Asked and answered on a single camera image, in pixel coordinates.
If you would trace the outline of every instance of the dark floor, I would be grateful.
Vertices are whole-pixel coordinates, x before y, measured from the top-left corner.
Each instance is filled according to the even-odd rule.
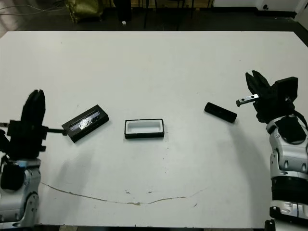
[[[72,23],[66,10],[57,14],[37,15],[17,30],[85,30],[85,31],[294,31],[308,46],[308,31],[290,17],[259,16],[254,12],[214,12],[211,10],[181,12],[178,9],[149,10],[143,28],[145,9],[134,8],[132,20],[122,26],[114,9],[107,8],[103,20]]]

